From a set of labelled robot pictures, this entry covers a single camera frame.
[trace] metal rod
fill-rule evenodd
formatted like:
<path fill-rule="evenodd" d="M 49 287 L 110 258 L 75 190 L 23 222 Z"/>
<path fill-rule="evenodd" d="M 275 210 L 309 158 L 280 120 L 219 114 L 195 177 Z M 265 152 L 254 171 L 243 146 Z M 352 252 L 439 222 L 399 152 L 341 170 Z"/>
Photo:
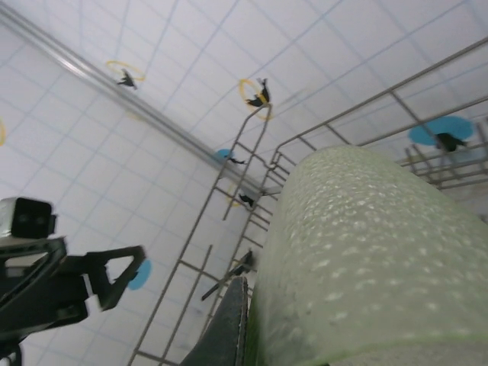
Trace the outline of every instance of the metal rod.
<path fill-rule="evenodd" d="M 258 242 L 256 242 L 255 240 L 249 238 L 248 236 L 243 236 L 242 237 L 243 239 L 246 239 L 248 241 L 250 241 L 252 244 L 254 244 L 255 246 L 258 246 L 259 248 L 264 248 L 261 244 L 259 244 Z"/>
<path fill-rule="evenodd" d="M 268 219 L 265 219 L 263 216 L 259 215 L 255 211 L 251 212 L 251 215 L 256 216 L 257 218 L 259 218 L 261 221 L 264 221 L 268 225 L 270 224 L 270 221 Z"/>
<path fill-rule="evenodd" d="M 192 265 L 191 263 L 188 263 L 188 262 L 186 262 L 186 261 L 184 261 L 184 260 L 181 260 L 181 261 L 180 261 L 180 263 L 181 263 L 182 265 L 184 265 L 184 266 L 188 267 L 188 268 L 193 269 L 194 271 L 201 272 L 201 274 L 202 274 L 203 276 L 205 276 L 205 277 L 209 277 L 209 278 L 211 278 L 211 279 L 212 279 L 212 280 L 214 280 L 214 281 L 219 281 L 219 278 L 215 277 L 214 275 L 212 275 L 212 274 L 210 274 L 210 273 L 208 273 L 208 272 L 206 272 L 206 271 L 202 271 L 202 270 L 200 270 L 200 269 L 199 269 L 199 267 L 197 267 L 196 265 Z"/>
<path fill-rule="evenodd" d="M 276 175 L 277 177 L 279 177 L 283 181 L 287 181 L 287 179 L 283 175 L 278 174 L 275 170 L 270 170 L 269 172 L 272 173 L 272 174 L 274 174 L 274 175 Z"/>
<path fill-rule="evenodd" d="M 267 227 L 264 227 L 263 225 L 261 225 L 260 223 L 256 223 L 254 220 L 250 220 L 249 221 L 250 223 L 254 223 L 256 226 L 260 227 L 261 229 L 263 229 L 264 231 L 268 231 L 268 228 Z"/>
<path fill-rule="evenodd" d="M 393 92 L 393 91 L 397 90 L 398 88 L 401 88 L 402 86 L 404 86 L 404 85 L 406 85 L 406 84 L 408 84 L 408 83 L 410 83 L 410 82 L 412 82 L 412 81 L 414 81 L 414 80 L 418 79 L 419 77 L 424 76 L 425 74 L 428 74 L 428 73 L 430 73 L 430 72 L 432 72 L 432 71 L 434 71 L 434 70 L 438 69 L 439 67 L 441 67 L 441 66 L 445 65 L 446 63 L 449 63 L 449 62 L 451 62 L 451 61 L 453 61 L 453 60 L 457 59 L 458 57 L 463 56 L 463 55 L 464 55 L 464 54 L 466 54 L 466 53 L 472 52 L 472 51 L 476 50 L 477 48 L 479 48 L 479 47 L 481 47 L 481 46 L 484 46 L 484 45 L 485 45 L 485 44 L 487 44 L 487 43 L 488 43 L 488 37 L 484 37 L 482 40 L 479 40 L 479 41 L 477 41 L 477 42 L 475 42 L 475 43 L 471 44 L 470 46 L 468 46 L 468 47 L 466 47 L 466 48 L 462 49 L 461 51 L 456 52 L 456 53 L 454 53 L 454 54 L 450 55 L 449 57 L 446 57 L 445 59 L 443 59 L 443 60 L 439 61 L 438 63 L 435 63 L 434 65 L 432 65 L 432 66 L 428 67 L 427 69 L 422 70 L 421 72 L 417 72 L 415 75 L 410 76 L 409 78 L 407 78 L 407 79 L 405 79 L 405 80 L 403 80 L 403 81 L 399 82 L 398 84 L 395 84 L 394 86 L 392 86 L 392 87 L 390 87 L 390 88 L 387 88 L 387 89 L 383 90 L 382 92 L 380 92 L 380 93 L 378 93 L 378 94 L 376 94 L 376 95 L 372 96 L 371 98 L 366 99 L 365 101 L 363 101 L 363 102 L 361 102 L 361 103 L 359 103 L 359 104 L 355 105 L 354 107 L 349 108 L 348 110 L 343 111 L 342 113 L 339 113 L 339 114 L 337 114 L 336 116 L 334 116 L 334 117 L 332 117 L 332 118 L 329 118 L 328 120 L 325 120 L 325 121 L 323 121 L 323 122 L 322 122 L 322 123 L 320 123 L 320 124 L 317 124 L 315 127 L 311 127 L 311 128 L 309 128 L 308 130 L 305 130 L 304 132 L 299 133 L 299 134 L 297 134 L 297 135 L 296 135 L 296 136 L 294 136 L 294 137 L 291 137 L 291 138 L 290 138 L 290 139 L 288 139 L 288 140 L 285 140 L 284 142 L 280 143 L 280 144 L 279 144 L 279 145 L 276 147 L 276 150 L 278 150 L 280 147 L 282 147 L 282 146 L 286 145 L 287 143 L 289 143 L 289 142 L 291 142 L 291 141 L 293 141 L 293 140 L 295 140 L 295 139 L 299 138 L 300 136 L 304 136 L 304 135 L 306 135 L 306 134 L 308 134 L 308 133 L 310 133 L 310 132 L 312 132 L 312 131 L 314 131 L 314 130 L 316 130 L 316 129 L 318 129 L 318 128 L 322 127 L 322 126 L 325 126 L 325 125 L 327 125 L 327 124 L 330 124 L 330 123 L 331 123 L 331 122 L 333 122 L 334 120 L 338 120 L 339 118 L 344 117 L 344 116 L 345 116 L 345 115 L 347 115 L 347 114 L 350 114 L 350 113 L 352 113 L 352 112 L 354 112 L 354 111 L 356 111 L 356 110 L 358 110 L 358 109 L 361 109 L 361 108 L 362 108 L 362 107 L 364 107 L 365 105 L 370 104 L 372 101 L 375 101 L 375 100 L 377 100 L 377 99 L 379 99 L 379 98 L 382 98 L 382 97 L 383 97 L 383 96 L 385 96 L 385 95 L 388 95 L 388 94 L 389 94 L 391 91 Z"/>
<path fill-rule="evenodd" d="M 407 157 L 407 159 L 409 161 L 410 168 L 412 169 L 412 173 L 413 174 L 416 174 L 417 173 L 417 169 L 415 167 L 415 164 L 413 163 L 412 155 L 410 154 L 410 149 L 408 147 L 405 148 L 405 154 L 406 154 L 406 157 Z"/>
<path fill-rule="evenodd" d="M 304 143 L 305 145 L 307 145 L 308 147 L 310 147 L 313 151 L 317 151 L 317 148 L 312 145 L 311 143 L 309 143 L 308 141 L 306 141 L 302 136 L 298 137 L 298 139 Z"/>
<path fill-rule="evenodd" d="M 448 110 L 443 111 L 441 113 L 434 114 L 428 118 L 423 119 L 422 122 L 429 122 L 430 120 L 435 120 L 435 119 L 440 118 L 440 117 L 448 116 L 449 114 L 453 114 L 453 113 L 462 111 L 463 109 L 473 107 L 474 105 L 477 105 L 479 103 L 483 103 L 485 101 L 488 101 L 488 95 L 481 97 L 481 98 L 478 98 L 478 99 L 475 99 L 474 101 L 464 103 L 458 107 L 448 109 Z M 376 136 L 373 139 L 367 140 L 363 143 L 359 143 L 358 146 L 366 146 L 366 145 L 369 145 L 371 143 L 376 143 L 379 140 L 383 140 L 383 139 L 386 139 L 386 138 L 391 137 L 393 135 L 397 135 L 398 133 L 402 133 L 402 132 L 405 132 L 407 130 L 410 130 L 411 128 L 413 128 L 415 126 L 417 126 L 417 124 L 408 124 L 408 125 L 401 127 L 397 130 L 391 131 L 389 133 L 384 133 L 383 135 Z"/>
<path fill-rule="evenodd" d="M 406 105 L 406 103 L 394 92 L 390 92 L 390 95 L 395 99 L 395 101 L 400 105 L 401 108 L 433 139 L 439 146 L 439 149 L 451 160 L 451 165 L 449 166 L 449 171 L 454 177 L 458 177 L 456 173 L 455 166 L 457 165 L 456 160 L 452 157 L 449 151 L 446 150 L 444 143 L 438 138 L 438 136 L 431 131 L 431 129 L 422 121 L 412 109 Z"/>
<path fill-rule="evenodd" d="M 417 155 L 419 155 L 422 158 L 422 162 L 424 162 L 425 165 L 427 165 L 427 169 L 429 170 L 429 172 L 425 176 L 429 179 L 430 182 L 432 182 L 433 179 L 432 179 L 430 174 L 432 173 L 433 167 L 432 167 L 431 163 L 425 158 L 425 155 L 422 153 L 422 151 L 420 151 L 420 149 L 417 147 L 416 144 L 413 144 L 412 148 L 416 151 Z"/>
<path fill-rule="evenodd" d="M 154 307 L 151 315 L 149 316 L 149 319 L 148 319 L 148 321 L 146 323 L 146 326 L 144 327 L 144 330 L 141 333 L 141 336 L 139 337 L 139 340 L 137 341 L 136 347 L 134 348 L 132 355 L 130 356 L 129 362 L 127 364 L 128 366 L 131 366 L 132 365 L 133 360 L 136 357 L 136 352 L 139 350 L 140 346 L 142 345 L 143 340 L 144 340 L 144 337 L 146 337 L 146 334 L 147 334 L 147 332 L 149 330 L 149 327 L 151 326 L 151 322 L 154 320 L 154 317 L 156 316 L 156 312 L 158 311 L 159 305 L 161 304 L 162 299 L 166 295 L 166 292 L 168 291 L 169 285 L 171 284 L 172 279 L 175 276 L 175 273 L 176 273 L 176 271 L 178 269 L 179 263 L 183 259 L 183 256 L 185 255 L 185 252 L 186 252 L 188 246 L 190 245 L 190 241 L 193 238 L 193 235 L 195 234 L 195 231 L 197 229 L 197 226 L 200 223 L 200 220 L 201 220 L 202 216 L 204 215 L 205 210 L 207 209 L 207 206 L 208 206 L 208 204 L 210 202 L 210 199 L 212 198 L 212 195 L 216 191 L 216 187 L 217 187 L 217 185 L 219 183 L 219 180 L 220 180 L 220 177 L 222 175 L 222 172 L 226 168 L 226 164 L 227 164 L 227 162 L 230 159 L 230 155 L 231 154 L 227 155 L 227 157 L 224 159 L 222 165 L 220 166 L 220 170 L 217 173 L 217 176 L 216 176 L 215 180 L 213 181 L 213 184 L 212 184 L 212 187 L 210 188 L 210 192 L 209 192 L 209 194 L 207 196 L 207 199 L 205 200 L 203 207 L 201 208 L 200 212 L 198 213 L 197 219 L 195 220 L 195 223 L 194 223 L 193 227 L 191 228 L 190 233 L 188 234 L 188 238 L 186 239 L 186 242 L 183 245 L 183 248 L 181 249 L 181 252 L 180 252 L 179 257 L 177 258 L 176 264 L 173 266 L 171 272 L 169 273 L 168 280 L 166 280 L 166 284 L 165 284 L 165 286 L 164 286 L 161 294 L 159 295 L 159 298 L 156 301 L 156 305 L 155 305 L 155 307 Z"/>
<path fill-rule="evenodd" d="M 475 150 L 475 149 L 478 149 L 480 147 L 485 147 L 485 146 L 488 146 L 488 142 L 486 143 L 478 143 L 476 145 L 472 145 L 472 146 L 469 146 L 466 148 L 466 150 Z M 436 155 L 433 155 L 433 156 L 429 156 L 429 157 L 426 157 L 427 160 L 433 160 L 433 159 L 438 159 L 438 158 L 441 158 L 443 156 L 443 154 L 436 154 Z M 408 162 L 401 162 L 400 165 L 401 166 L 408 166 Z M 460 168 L 462 166 L 462 163 L 458 163 L 457 164 L 458 168 Z"/>
<path fill-rule="evenodd" d="M 332 128 L 332 126 L 329 126 L 328 124 L 326 124 L 326 127 L 330 130 L 330 132 L 332 132 L 340 140 L 342 140 L 343 143 L 345 143 L 346 145 L 351 145 L 351 143 L 343 135 L 341 135 L 339 132 L 337 132 L 337 130 L 335 128 Z"/>
<path fill-rule="evenodd" d="M 281 183 L 279 180 L 277 180 L 276 178 L 273 178 L 273 177 L 269 177 L 274 183 L 276 183 L 277 185 L 279 185 L 280 187 L 284 187 L 284 184 Z"/>
<path fill-rule="evenodd" d="M 282 152 L 280 152 L 280 156 L 283 156 L 288 162 L 290 162 L 291 165 L 297 166 L 297 163 L 296 162 L 294 162 L 293 160 L 291 160 L 288 156 L 286 156 Z"/>
<path fill-rule="evenodd" d="M 190 301 L 191 301 L 191 298 L 193 297 L 195 289 L 198 286 L 198 282 L 201 278 L 202 272 L 205 269 L 205 266 L 207 265 L 208 258 L 210 257 L 210 252 L 212 252 L 212 248 L 213 248 L 213 246 L 208 247 L 207 253 L 205 254 L 205 258 L 204 258 L 204 263 L 201 266 L 201 270 L 198 272 L 197 279 L 195 280 L 195 282 L 193 283 L 193 286 L 191 287 L 190 294 L 188 295 L 188 297 L 185 301 L 185 304 L 183 305 L 183 309 L 180 313 L 180 316 L 178 317 L 178 320 L 176 321 L 175 328 L 173 328 L 173 331 L 169 337 L 168 344 L 166 345 L 165 351 L 162 353 L 162 357 L 161 357 L 162 360 L 165 360 L 166 356 L 168 355 L 169 349 L 171 348 L 171 344 L 173 343 L 173 340 L 175 339 L 176 332 L 178 331 L 178 329 L 181 325 L 181 321 L 183 320 L 183 317 L 185 316 L 186 309 L 188 308 L 188 305 L 190 304 Z"/>
<path fill-rule="evenodd" d="M 266 114 L 266 120 L 265 122 L 263 123 L 263 128 L 261 130 L 261 133 L 259 134 L 259 137 L 258 137 L 258 140 L 255 142 L 255 145 L 252 149 L 252 154 L 251 156 L 249 157 L 249 162 L 247 163 L 247 165 L 244 167 L 244 171 L 242 172 L 240 178 L 239 178 L 239 181 L 237 182 L 237 186 L 236 186 L 236 189 L 234 190 L 233 192 L 233 195 L 232 195 L 232 198 L 230 199 L 230 202 L 229 204 L 227 205 L 227 209 L 226 209 L 226 212 L 225 214 L 223 215 L 223 219 L 222 220 L 227 220 L 227 217 L 229 216 L 229 212 L 230 212 L 230 208 L 232 207 L 234 201 L 236 200 L 236 195 L 237 195 L 237 192 L 239 191 L 240 187 L 241 187 L 241 183 L 243 182 L 244 180 L 244 177 L 246 176 L 246 173 L 247 171 L 249 170 L 249 166 L 251 165 L 251 161 L 252 159 L 254 158 L 255 156 L 255 153 L 256 153 L 256 150 L 258 149 L 259 147 L 259 144 L 262 140 L 262 137 L 265 135 L 265 132 L 266 132 L 266 128 L 268 127 L 268 122 L 269 122 L 269 117 L 271 116 L 271 111 L 273 109 L 273 106 L 271 103 L 267 103 L 267 104 L 263 104 L 260 108 L 264 108 L 266 107 L 268 109 L 268 113 Z M 239 131 L 239 134 L 237 135 L 237 138 L 234 140 L 234 143 L 232 145 L 232 147 L 230 148 L 230 154 L 229 155 L 232 155 L 232 151 L 233 149 L 236 147 L 236 144 L 237 144 L 237 141 L 239 140 L 240 138 L 240 134 L 242 133 L 242 131 L 244 130 L 244 127 L 246 126 L 247 122 L 249 121 L 249 119 L 254 115 L 254 114 L 250 114 L 245 120 L 244 120 L 244 124 L 242 124 L 242 127 L 241 127 L 241 130 Z"/>
<path fill-rule="evenodd" d="M 31 43 L 41 53 L 60 64 L 85 84 L 103 93 L 123 108 L 142 116 L 146 123 L 172 138 L 177 144 L 204 160 L 214 169 L 219 169 L 221 162 L 215 156 L 214 149 L 191 135 L 153 106 L 135 96 L 134 93 L 121 88 L 106 72 L 70 50 L 4 2 L 1 2 L 0 6 L 0 23 Z M 240 170 L 237 167 L 231 167 L 225 172 L 226 177 L 236 181 L 237 177 L 240 176 Z M 259 183 L 250 177 L 246 177 L 243 186 L 250 191 L 257 191 Z"/>
<path fill-rule="evenodd" d="M 481 124 L 476 124 L 476 127 L 478 129 L 478 134 L 480 135 L 480 138 L 481 138 L 481 143 L 483 144 L 483 147 L 485 150 L 485 156 L 488 157 L 488 144 L 486 144 L 485 131 L 481 127 Z M 485 162 L 480 162 L 480 167 L 482 170 L 484 170 L 484 173 L 488 175 L 488 169 L 486 168 Z"/>
<path fill-rule="evenodd" d="M 449 185 L 447 187 L 442 187 L 441 189 L 445 190 L 445 189 L 451 189 L 451 188 L 459 188 L 459 187 L 464 187 L 466 185 L 478 185 L 480 183 L 486 183 L 486 182 L 488 182 L 488 178 L 480 179 L 479 181 L 464 181 L 464 182 L 458 183 L 456 185 Z"/>

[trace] camera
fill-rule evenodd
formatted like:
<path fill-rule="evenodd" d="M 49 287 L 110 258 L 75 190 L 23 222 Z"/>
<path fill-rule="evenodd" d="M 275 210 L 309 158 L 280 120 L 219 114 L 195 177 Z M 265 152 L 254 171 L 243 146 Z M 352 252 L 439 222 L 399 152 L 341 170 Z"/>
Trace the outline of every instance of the camera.
<path fill-rule="evenodd" d="M 30 334 L 86 319 L 92 294 L 102 311 L 117 306 L 146 257 L 142 246 L 67 255 L 65 238 L 50 238 L 55 229 L 49 202 L 0 201 L 0 361 L 12 366 L 22 365 L 21 343 Z M 110 281 L 107 263 L 125 257 L 132 262 Z"/>

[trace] textured foam surface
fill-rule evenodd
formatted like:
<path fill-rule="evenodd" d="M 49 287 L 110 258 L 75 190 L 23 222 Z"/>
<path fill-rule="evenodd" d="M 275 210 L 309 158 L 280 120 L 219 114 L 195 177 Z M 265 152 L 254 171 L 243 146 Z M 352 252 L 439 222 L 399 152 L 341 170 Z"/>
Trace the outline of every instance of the textured foam surface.
<path fill-rule="evenodd" d="M 438 342 L 486 349 L 487 238 L 486 224 L 398 165 L 355 147 L 315 152 L 290 175 L 273 216 L 249 352 L 259 348 L 258 364 L 270 366 L 333 364 L 420 343 L 421 352 L 382 359 L 428 365 L 445 348 Z M 481 359 L 477 349 L 462 364 Z"/>

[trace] tile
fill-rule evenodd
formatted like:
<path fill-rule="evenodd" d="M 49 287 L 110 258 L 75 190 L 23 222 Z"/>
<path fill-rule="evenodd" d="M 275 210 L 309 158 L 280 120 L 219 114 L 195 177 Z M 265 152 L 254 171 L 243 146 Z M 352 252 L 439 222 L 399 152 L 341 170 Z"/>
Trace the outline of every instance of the tile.
<path fill-rule="evenodd" d="M 299 92 L 305 88 L 314 92 L 329 82 L 324 72 L 310 62 L 296 46 L 291 46 L 271 61 L 267 69 L 291 92 Z"/>
<path fill-rule="evenodd" d="M 367 120 L 360 120 L 335 127 L 349 142 L 355 145 L 376 137 L 376 129 Z"/>
<path fill-rule="evenodd" d="M 143 356 L 136 356 L 132 363 L 133 366 L 158 366 L 159 363 Z"/>
<path fill-rule="evenodd" d="M 79 231 L 69 241 L 70 254 L 85 254 L 86 252 L 101 252 L 109 250 L 113 239 L 90 229 L 80 227 Z"/>
<path fill-rule="evenodd" d="M 44 350 L 27 342 L 22 342 L 22 361 L 27 366 L 38 364 L 44 354 Z"/>
<path fill-rule="evenodd" d="M 152 153 L 159 160 L 167 161 L 175 151 L 176 143 L 158 130 L 151 129 L 151 133 L 146 135 L 140 147 Z"/>
<path fill-rule="evenodd" d="M 388 14 L 373 0 L 344 0 L 330 12 L 327 20 L 365 59 L 403 36 Z"/>
<path fill-rule="evenodd" d="M 59 203 L 60 210 L 81 222 L 85 221 L 99 202 L 100 196 L 81 185 L 74 184 Z"/>
<path fill-rule="evenodd" d="M 169 160 L 169 164 L 187 175 L 192 175 L 197 168 L 198 158 L 183 147 L 178 147 Z"/>
<path fill-rule="evenodd" d="M 185 187 L 189 181 L 189 177 L 179 170 L 167 165 L 159 174 L 157 184 L 165 190 L 180 196 L 185 191 Z"/>
<path fill-rule="evenodd" d="M 65 21 L 55 17 L 51 17 L 50 26 L 52 33 L 55 34 L 56 38 L 58 38 L 58 40 L 63 42 L 65 45 L 71 49 L 77 49 L 80 46 L 82 38 L 79 28 L 75 29 Z"/>
<path fill-rule="evenodd" d="M 198 47 L 181 35 L 172 25 L 168 26 L 158 48 L 164 50 L 167 56 L 170 56 L 184 69 L 189 68 L 200 53 Z"/>
<path fill-rule="evenodd" d="M 149 71 L 147 72 L 147 77 L 149 78 L 151 70 L 154 69 L 157 72 L 165 75 L 167 78 L 171 79 L 173 83 L 179 84 L 183 77 L 186 75 L 186 68 L 180 65 L 177 61 L 172 58 L 172 54 L 164 54 L 162 50 L 158 48 L 152 63 L 150 65 Z M 169 91 L 174 91 L 175 89 L 170 85 Z"/>
<path fill-rule="evenodd" d="M 176 77 L 174 75 L 167 75 L 167 73 L 168 70 L 156 67 L 153 63 L 149 71 L 146 72 L 146 81 L 142 85 L 141 90 L 146 91 L 146 87 L 150 84 L 168 95 L 172 94 L 179 86 L 181 79 L 175 81 Z"/>
<path fill-rule="evenodd" d="M 70 73 L 65 73 L 54 83 L 51 92 L 82 111 L 91 106 L 97 96 L 94 89 Z"/>
<path fill-rule="evenodd" d="M 86 111 L 89 117 L 96 119 L 107 128 L 114 127 L 124 115 L 124 108 L 109 98 L 98 95 L 96 101 Z"/>
<path fill-rule="evenodd" d="M 301 37 L 298 44 L 332 79 L 344 75 L 361 62 L 323 21 Z"/>
<path fill-rule="evenodd" d="M 483 28 L 475 21 L 466 5 L 451 10 L 412 35 L 434 63 L 485 36 Z"/>
<path fill-rule="evenodd" d="M 73 358 L 66 357 L 59 353 L 47 351 L 38 363 L 39 366 L 51 366 L 53 364 L 62 364 L 63 366 L 78 366 L 79 363 Z"/>
<path fill-rule="evenodd" d="M 100 146 L 99 152 L 118 164 L 125 164 L 136 151 L 136 146 L 123 137 L 112 133 Z"/>
<path fill-rule="evenodd" d="M 483 22 L 485 30 L 488 30 L 488 3 L 484 0 L 472 0 L 470 3 Z"/>
<path fill-rule="evenodd" d="M 71 183 L 72 181 L 65 176 L 49 168 L 42 168 L 29 181 L 24 193 L 30 197 L 57 205 Z"/>
<path fill-rule="evenodd" d="M 166 266 L 173 266 L 184 244 L 185 239 L 170 233 L 168 230 L 163 230 L 148 248 L 147 255 L 153 261 Z"/>
<path fill-rule="evenodd" d="M 168 344 L 171 332 L 172 329 L 169 327 L 151 323 L 143 343 L 140 346 L 141 351 L 161 357 L 164 352 L 164 347 Z"/>
<path fill-rule="evenodd" d="M 325 14 L 331 9 L 334 9 L 341 0 L 308 0 L 308 2 L 321 14 Z"/>
<path fill-rule="evenodd" d="M 47 348 L 58 331 L 58 329 L 48 329 L 43 332 L 32 333 L 32 335 L 29 335 L 29 343 L 37 347 Z"/>
<path fill-rule="evenodd" d="M 110 34 L 115 38 L 120 36 L 122 22 L 110 12 L 107 12 L 97 2 L 84 0 L 82 2 L 82 13 L 84 18 L 96 23 L 106 34 Z"/>
<path fill-rule="evenodd" d="M 97 335 L 88 349 L 85 360 L 96 364 L 123 364 L 124 356 L 129 350 L 132 350 L 132 346 Z"/>
<path fill-rule="evenodd" d="M 120 41 L 141 59 L 150 59 L 154 53 L 154 45 L 128 27 L 123 28 Z"/>
<path fill-rule="evenodd" d="M 0 85 L 9 85 L 8 88 L 0 89 L 0 98 L 24 112 L 35 107 L 45 93 L 39 85 L 26 79 L 10 66 L 0 68 Z"/>
<path fill-rule="evenodd" d="M 84 167 L 76 180 L 97 193 L 103 194 L 115 179 L 120 169 L 121 167 L 115 162 L 101 155 L 95 155 L 87 166 Z"/>
<path fill-rule="evenodd" d="M 84 146 L 96 150 L 105 141 L 108 133 L 108 129 L 99 122 L 83 116 L 73 129 L 69 131 L 69 136 Z"/>
<path fill-rule="evenodd" d="M 352 107 L 335 85 L 331 85 L 306 99 L 307 107 L 321 120 L 326 120 Z"/>
<path fill-rule="evenodd" d="M 199 47 L 203 47 L 208 42 L 217 28 L 188 0 L 178 1 L 171 24 Z"/>
<path fill-rule="evenodd" d="M 368 61 L 368 64 L 388 86 L 393 86 L 429 67 L 429 63 L 410 40 L 394 44 Z"/>
<path fill-rule="evenodd" d="M 286 6 L 283 6 L 283 2 L 280 0 L 254 3 L 275 23 L 286 24 L 281 29 L 289 38 L 302 34 L 319 17 L 319 14 L 310 5 L 297 0 L 288 2 Z"/>
<path fill-rule="evenodd" d="M 183 192 L 181 198 L 192 207 L 195 207 L 196 210 L 200 210 L 207 199 L 208 193 L 207 187 L 191 180 L 186 186 L 185 192 Z"/>
<path fill-rule="evenodd" d="M 20 189 L 16 189 L 0 181 L 0 197 L 3 198 L 14 197 L 14 196 L 18 196 L 20 193 L 21 193 Z"/>
<path fill-rule="evenodd" d="M 455 95 L 446 84 L 428 88 L 404 100 L 420 118 L 428 118 L 458 105 Z"/>
<path fill-rule="evenodd" d="M 95 338 L 95 333 L 72 325 L 59 328 L 50 343 L 50 349 L 62 352 L 73 358 L 81 358 Z"/>
<path fill-rule="evenodd" d="M 260 63 L 287 45 L 286 37 L 250 2 L 238 2 L 222 28 Z"/>
<path fill-rule="evenodd" d="M 189 0 L 189 2 L 204 13 L 214 23 L 220 23 L 233 6 L 233 2 L 216 0 L 206 2 L 205 0 Z"/>
<path fill-rule="evenodd" d="M 109 55 L 116 56 L 118 47 L 117 38 L 106 33 L 89 19 L 83 19 L 82 42 L 95 44 Z"/>
<path fill-rule="evenodd" d="M 162 226 L 177 202 L 175 196 L 153 185 L 136 211 L 140 216 Z"/>
<path fill-rule="evenodd" d="M 19 154 L 9 146 L 2 146 L 0 170 L 9 173 L 2 175 L 2 181 L 22 189 L 39 168 L 40 164 L 33 159 Z"/>
<path fill-rule="evenodd" d="M 154 181 L 162 171 L 164 162 L 158 160 L 155 156 L 139 148 L 127 162 L 128 169 L 142 175 L 144 178 Z"/>
<path fill-rule="evenodd" d="M 152 44 L 157 44 L 166 27 L 166 21 L 146 2 L 130 2 L 125 24 Z"/>
<path fill-rule="evenodd" d="M 102 199 L 86 223 L 105 235 L 115 237 L 124 228 L 130 217 L 130 211 Z"/>
<path fill-rule="evenodd" d="M 0 49 L 0 62 L 4 62 L 13 57 L 20 48 L 24 47 L 25 42 L 5 26 L 0 26 L 2 37 L 2 48 Z"/>
<path fill-rule="evenodd" d="M 39 162 L 48 159 L 62 139 L 61 133 L 29 117 L 8 135 L 9 144 Z"/>
<path fill-rule="evenodd" d="M 68 246 L 70 239 L 78 232 L 80 223 L 66 215 L 59 215 L 56 221 L 56 235 L 67 236 Z"/>
<path fill-rule="evenodd" d="M 99 5 L 119 20 L 124 19 L 129 0 L 102 0 Z"/>
<path fill-rule="evenodd" d="M 481 66 L 450 80 L 449 85 L 460 95 L 460 99 L 467 103 L 486 95 L 487 82 L 488 66 Z"/>
<path fill-rule="evenodd" d="M 32 116 L 48 124 L 60 133 L 68 133 L 82 112 L 59 99 L 54 94 L 47 93 L 39 104 L 32 110 Z"/>
<path fill-rule="evenodd" d="M 70 178 L 76 178 L 84 169 L 93 152 L 75 140 L 65 138 L 54 150 L 46 165 Z"/>
<path fill-rule="evenodd" d="M 170 18 L 172 9 L 176 3 L 176 1 L 160 2 L 159 0 L 144 0 L 144 2 L 164 19 Z"/>
<path fill-rule="evenodd" d="M 129 210 L 135 210 L 151 187 L 151 183 L 128 170 L 123 170 L 114 180 L 106 197 Z"/>
<path fill-rule="evenodd" d="M 100 333 L 117 341 L 131 344 L 144 323 L 145 319 L 141 316 L 115 307 L 101 326 Z"/>
<path fill-rule="evenodd" d="M 44 88 L 49 88 L 62 72 L 57 64 L 31 46 L 22 48 L 8 64 Z"/>
<path fill-rule="evenodd" d="M 232 70 L 239 79 L 250 77 L 259 68 L 259 64 L 226 32 L 218 32 L 209 42 L 205 52 L 218 61 L 223 68 Z"/>
<path fill-rule="evenodd" d="M 137 291 L 124 291 L 119 304 L 120 307 L 133 311 L 134 313 L 149 316 L 149 313 L 153 311 L 156 301 L 156 294 L 145 288 L 140 288 Z"/>
<path fill-rule="evenodd" d="M 401 0 L 381 1 L 383 6 L 402 24 L 407 32 L 412 32 L 448 11 L 461 0 L 442 0 L 423 2 L 413 0 L 403 2 Z"/>
<path fill-rule="evenodd" d="M 381 81 L 367 66 L 359 66 L 336 82 L 354 103 L 360 103 L 384 90 Z"/>
<path fill-rule="evenodd" d="M 149 246 L 160 231 L 160 226 L 150 223 L 141 217 L 132 216 L 122 231 L 120 231 L 117 240 L 129 246 Z"/>
<path fill-rule="evenodd" d="M 50 13 L 50 21 L 53 21 L 53 18 L 60 18 L 67 24 L 71 24 L 73 28 L 79 28 L 81 17 L 79 8 L 74 8 L 67 2 L 60 2 L 57 0 L 46 0 L 44 3 L 47 11 Z"/>
<path fill-rule="evenodd" d="M 214 105 L 220 96 L 239 83 L 238 76 L 232 75 L 222 68 L 206 53 L 203 53 L 191 69 L 190 77 L 186 78 L 184 85 L 200 83 L 210 91 L 195 90 L 195 94 L 204 98 L 208 105 Z"/>
<path fill-rule="evenodd" d="M 186 238 L 194 225 L 197 215 L 197 209 L 183 201 L 179 201 L 172 211 L 171 216 L 167 219 L 165 228 L 177 236 Z"/>

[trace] metal rail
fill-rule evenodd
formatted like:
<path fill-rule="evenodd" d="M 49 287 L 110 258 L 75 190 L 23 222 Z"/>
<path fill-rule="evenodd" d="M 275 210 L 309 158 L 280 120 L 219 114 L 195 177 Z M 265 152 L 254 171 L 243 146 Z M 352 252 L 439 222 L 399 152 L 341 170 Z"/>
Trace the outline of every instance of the metal rail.
<path fill-rule="evenodd" d="M 40 52 L 80 78 L 87 85 L 90 85 L 136 115 L 140 115 L 149 125 L 171 137 L 176 143 L 204 160 L 214 169 L 220 169 L 222 162 L 215 156 L 215 151 L 209 146 L 161 114 L 153 106 L 138 98 L 134 93 L 119 87 L 106 72 L 103 72 L 97 66 L 51 37 L 47 32 L 1 0 L 0 24 L 5 25 L 8 29 L 24 38 Z M 260 189 L 259 182 L 255 179 L 247 175 L 241 178 L 242 171 L 235 166 L 228 167 L 224 175 L 232 181 L 242 179 L 242 186 L 252 192 L 257 192 Z"/>

